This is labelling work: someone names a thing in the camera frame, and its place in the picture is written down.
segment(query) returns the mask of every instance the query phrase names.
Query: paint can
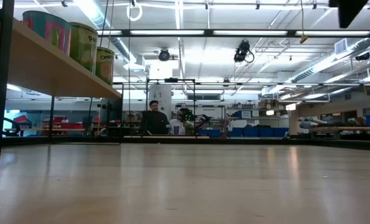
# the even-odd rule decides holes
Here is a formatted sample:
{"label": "paint can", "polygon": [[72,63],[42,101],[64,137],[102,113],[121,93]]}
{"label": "paint can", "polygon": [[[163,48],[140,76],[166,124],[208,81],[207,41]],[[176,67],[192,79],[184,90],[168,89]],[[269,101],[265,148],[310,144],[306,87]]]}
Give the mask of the paint can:
{"label": "paint can", "polygon": [[70,57],[95,74],[98,32],[91,27],[71,22]]}
{"label": "paint can", "polygon": [[113,85],[113,66],[115,53],[107,48],[98,47],[96,75],[109,85]]}
{"label": "paint can", "polygon": [[23,13],[23,23],[45,40],[69,55],[72,26],[57,16],[40,11]]}

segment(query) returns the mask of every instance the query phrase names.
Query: shelf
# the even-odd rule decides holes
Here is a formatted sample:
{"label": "shelf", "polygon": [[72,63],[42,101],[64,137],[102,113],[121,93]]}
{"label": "shelf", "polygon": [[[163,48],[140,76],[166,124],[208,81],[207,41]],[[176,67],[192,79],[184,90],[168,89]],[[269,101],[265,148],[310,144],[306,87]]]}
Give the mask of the shelf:
{"label": "shelf", "polygon": [[15,19],[8,82],[54,96],[121,98],[110,85]]}

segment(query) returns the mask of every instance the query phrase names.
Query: man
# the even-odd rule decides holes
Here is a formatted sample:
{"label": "man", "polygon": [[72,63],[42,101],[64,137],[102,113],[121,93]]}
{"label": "man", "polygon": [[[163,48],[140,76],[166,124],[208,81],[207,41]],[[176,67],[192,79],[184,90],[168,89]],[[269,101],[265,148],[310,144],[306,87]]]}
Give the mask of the man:
{"label": "man", "polygon": [[167,134],[166,125],[169,124],[167,116],[159,111],[159,102],[152,100],[149,103],[151,111],[144,111],[142,115],[140,133],[148,134]]}
{"label": "man", "polygon": [[193,129],[193,125],[189,121],[185,120],[185,113],[186,113],[186,109],[181,108],[177,112],[178,118],[172,119],[170,121],[170,128],[171,128],[170,134],[185,135],[187,129],[190,129],[190,130]]}

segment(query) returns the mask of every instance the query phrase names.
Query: wooden floor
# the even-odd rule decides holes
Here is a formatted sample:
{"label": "wooden floor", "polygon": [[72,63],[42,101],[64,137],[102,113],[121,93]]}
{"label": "wooden floor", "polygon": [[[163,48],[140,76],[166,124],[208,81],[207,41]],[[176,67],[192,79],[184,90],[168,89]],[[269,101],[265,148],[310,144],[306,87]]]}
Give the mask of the wooden floor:
{"label": "wooden floor", "polygon": [[124,144],[3,150],[0,224],[369,223],[370,151]]}

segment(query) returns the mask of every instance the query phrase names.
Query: green can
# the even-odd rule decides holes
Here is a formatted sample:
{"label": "green can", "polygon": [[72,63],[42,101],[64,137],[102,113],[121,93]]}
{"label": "green can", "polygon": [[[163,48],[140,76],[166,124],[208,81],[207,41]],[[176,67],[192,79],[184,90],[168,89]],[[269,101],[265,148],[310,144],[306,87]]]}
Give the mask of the green can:
{"label": "green can", "polygon": [[91,27],[71,22],[70,57],[95,74],[98,33]]}
{"label": "green can", "polygon": [[113,85],[113,66],[115,53],[107,48],[98,47],[96,75],[109,85]]}

